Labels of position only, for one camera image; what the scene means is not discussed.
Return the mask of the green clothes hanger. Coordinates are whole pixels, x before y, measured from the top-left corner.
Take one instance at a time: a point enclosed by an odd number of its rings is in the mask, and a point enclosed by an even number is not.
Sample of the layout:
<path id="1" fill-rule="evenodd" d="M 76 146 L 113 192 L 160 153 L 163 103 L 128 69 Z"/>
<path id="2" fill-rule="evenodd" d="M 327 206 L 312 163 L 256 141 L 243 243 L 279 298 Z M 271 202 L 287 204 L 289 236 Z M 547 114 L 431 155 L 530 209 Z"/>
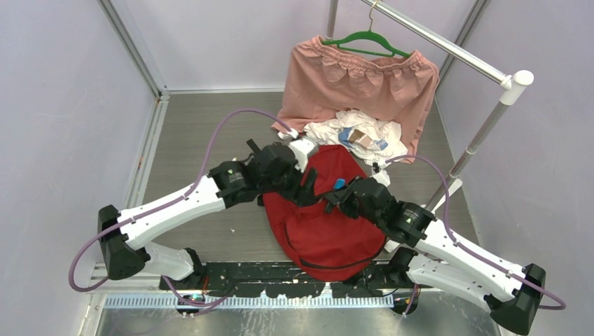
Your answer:
<path id="1" fill-rule="evenodd" d="M 372 16 L 372 12 L 379 3 L 380 3 L 380 1 L 374 1 L 373 5 L 371 6 L 371 9 L 368 13 L 368 18 L 370 20 L 370 24 L 369 24 L 367 30 L 353 32 L 353 33 L 349 34 L 348 36 L 341 38 L 341 39 L 326 38 L 326 39 L 322 40 L 322 45 L 334 46 L 339 50 L 345 50 L 345 51 L 349 51 L 349 52 L 353 52 L 353 53 L 360 53 L 360 54 L 372 55 L 372 56 L 378 56 L 378 57 L 399 56 L 399 57 L 403 57 L 405 59 L 409 58 L 411 56 L 410 53 L 406 53 L 402 50 L 395 48 L 394 46 L 392 46 L 390 44 L 390 42 L 384 36 L 373 31 L 374 19 Z M 380 46 L 382 48 L 382 51 L 351 48 L 347 45 L 348 43 L 354 43 L 357 41 L 366 41 L 366 42 L 374 43 L 377 46 Z"/>

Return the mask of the black blue highlighter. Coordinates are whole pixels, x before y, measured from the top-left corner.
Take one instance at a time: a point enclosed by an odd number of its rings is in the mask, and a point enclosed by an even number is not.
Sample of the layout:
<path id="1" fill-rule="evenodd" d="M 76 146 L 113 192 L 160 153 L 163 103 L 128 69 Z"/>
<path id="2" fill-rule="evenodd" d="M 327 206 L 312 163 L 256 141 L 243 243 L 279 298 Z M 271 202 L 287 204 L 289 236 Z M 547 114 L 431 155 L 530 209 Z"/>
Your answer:
<path id="1" fill-rule="evenodd" d="M 345 185 L 346 185 L 346 181 L 345 181 L 345 179 L 343 179 L 343 178 L 338 178 L 338 179 L 336 180 L 336 182 L 334 183 L 334 185 L 333 185 L 333 191 L 340 190 L 340 189 L 344 188 L 344 187 L 345 187 Z"/>

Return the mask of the silver white clothes rack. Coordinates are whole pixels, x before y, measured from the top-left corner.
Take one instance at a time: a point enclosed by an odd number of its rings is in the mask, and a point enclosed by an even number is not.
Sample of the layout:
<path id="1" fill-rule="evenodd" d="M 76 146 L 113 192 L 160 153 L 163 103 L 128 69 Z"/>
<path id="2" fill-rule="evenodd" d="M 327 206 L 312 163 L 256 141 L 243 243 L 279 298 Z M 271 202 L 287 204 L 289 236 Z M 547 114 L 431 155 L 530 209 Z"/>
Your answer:
<path id="1" fill-rule="evenodd" d="M 373 29 L 398 48 L 417 49 L 440 68 L 434 105 L 418 153 L 449 170 L 499 102 L 503 89 L 492 79 L 438 46 L 423 40 L 360 1 L 326 1 L 324 33 L 335 38 Z M 553 1 L 391 1 L 390 6 L 506 75 L 537 72 L 531 55 L 539 32 L 554 13 Z M 511 201 L 513 161 L 531 145 L 516 125 L 536 85 L 492 126 L 462 170 L 462 188 L 451 198 L 449 219 L 455 231 L 498 256 L 517 263 L 538 261 L 538 244 L 530 228 L 535 219 L 516 220 Z"/>

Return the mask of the red backpack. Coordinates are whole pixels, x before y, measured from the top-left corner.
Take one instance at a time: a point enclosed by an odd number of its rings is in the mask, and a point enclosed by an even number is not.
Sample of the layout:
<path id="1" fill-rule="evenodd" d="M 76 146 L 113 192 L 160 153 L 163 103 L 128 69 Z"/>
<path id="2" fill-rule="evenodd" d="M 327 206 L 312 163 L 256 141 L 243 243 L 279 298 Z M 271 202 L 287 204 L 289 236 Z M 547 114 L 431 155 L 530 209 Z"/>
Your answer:
<path id="1" fill-rule="evenodd" d="M 367 177 L 341 145 L 320 146 L 308 163 L 318 173 L 316 195 L 331 191 L 338 179 Z M 336 208 L 324 212 L 326 204 L 299 207 L 277 193 L 263 195 L 270 229 L 286 256 L 317 280 L 346 281 L 382 252 L 386 238 L 365 218 L 348 218 Z"/>

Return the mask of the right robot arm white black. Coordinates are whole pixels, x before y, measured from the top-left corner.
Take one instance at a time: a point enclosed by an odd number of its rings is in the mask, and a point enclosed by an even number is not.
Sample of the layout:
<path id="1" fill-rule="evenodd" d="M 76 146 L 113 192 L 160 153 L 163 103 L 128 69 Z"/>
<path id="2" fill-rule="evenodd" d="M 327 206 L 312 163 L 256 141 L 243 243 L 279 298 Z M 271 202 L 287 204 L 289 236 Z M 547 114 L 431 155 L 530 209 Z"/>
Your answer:
<path id="1" fill-rule="evenodd" d="M 398 201 L 374 178 L 356 177 L 327 192 L 327 210 L 364 218 L 399 243 L 387 276 L 397 287 L 430 286 L 467 300 L 489 313 L 499 326 L 528 335 L 546 279 L 535 264 L 508 262 L 455 233 L 445 221 L 412 202 Z"/>

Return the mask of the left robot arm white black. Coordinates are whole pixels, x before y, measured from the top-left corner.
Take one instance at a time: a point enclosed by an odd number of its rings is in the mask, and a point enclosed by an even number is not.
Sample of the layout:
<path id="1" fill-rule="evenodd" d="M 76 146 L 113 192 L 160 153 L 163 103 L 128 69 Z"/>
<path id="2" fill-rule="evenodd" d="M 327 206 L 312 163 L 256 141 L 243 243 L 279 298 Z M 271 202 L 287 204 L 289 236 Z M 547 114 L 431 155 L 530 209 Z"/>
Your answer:
<path id="1" fill-rule="evenodd" d="M 257 200 L 263 204 L 266 193 L 277 193 L 297 204 L 315 202 L 315 170 L 308 171 L 310 157 L 318 146 L 302 138 L 288 144 L 273 143 L 253 150 L 245 161 L 225 161 L 201 176 L 198 182 L 156 201 L 131 209 L 113 205 L 98 212 L 98 230 L 106 231 L 99 240 L 107 277 L 130 278 L 139 272 L 165 275 L 188 289 L 200 286 L 204 270 L 197 253 L 174 250 L 153 242 L 174 228 L 198 217 Z"/>

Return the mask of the pink skirt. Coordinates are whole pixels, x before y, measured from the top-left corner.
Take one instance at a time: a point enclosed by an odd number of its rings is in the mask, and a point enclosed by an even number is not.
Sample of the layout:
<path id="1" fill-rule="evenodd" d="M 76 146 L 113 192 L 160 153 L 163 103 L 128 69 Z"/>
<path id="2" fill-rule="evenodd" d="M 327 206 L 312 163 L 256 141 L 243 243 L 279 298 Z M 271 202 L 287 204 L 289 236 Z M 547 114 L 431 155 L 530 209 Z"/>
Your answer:
<path id="1" fill-rule="evenodd" d="M 415 154 L 438 82 L 438 67 L 417 50 L 409 57 L 366 59 L 316 36 L 291 51 L 279 122 L 273 127 L 301 132 L 308 123 L 354 109 L 400 124 L 400 140 Z"/>

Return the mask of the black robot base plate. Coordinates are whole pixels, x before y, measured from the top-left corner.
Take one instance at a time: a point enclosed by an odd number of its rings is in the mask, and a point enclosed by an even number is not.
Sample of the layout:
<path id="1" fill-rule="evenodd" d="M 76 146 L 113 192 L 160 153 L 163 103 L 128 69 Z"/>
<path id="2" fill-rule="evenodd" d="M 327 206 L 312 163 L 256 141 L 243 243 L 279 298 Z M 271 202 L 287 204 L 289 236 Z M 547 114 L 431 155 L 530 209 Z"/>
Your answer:
<path id="1" fill-rule="evenodd" d="M 384 291 L 406 290 L 412 283 L 395 282 L 389 277 L 389 265 L 374 260 L 343 281 L 322 281 L 310 276 L 292 262 L 207 262 L 197 279 L 173 281 L 181 291 L 206 290 L 207 294 L 238 298 L 316 298 L 325 289 L 332 298 L 375 298 Z"/>

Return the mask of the white crumpled cloth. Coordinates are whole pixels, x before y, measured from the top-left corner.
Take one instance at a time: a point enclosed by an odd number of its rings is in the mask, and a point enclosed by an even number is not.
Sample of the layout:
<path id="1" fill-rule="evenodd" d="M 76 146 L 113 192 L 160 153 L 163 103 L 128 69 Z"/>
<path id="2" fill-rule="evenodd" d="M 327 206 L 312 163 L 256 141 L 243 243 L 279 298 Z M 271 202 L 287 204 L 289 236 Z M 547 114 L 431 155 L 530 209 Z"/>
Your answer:
<path id="1" fill-rule="evenodd" d="M 344 146 L 369 166 L 377 163 L 386 167 L 388 160 L 408 152 L 401 141 L 400 124 L 378 120 L 359 110 L 339 111 L 332 119 L 306 124 L 303 131 L 319 145 Z"/>

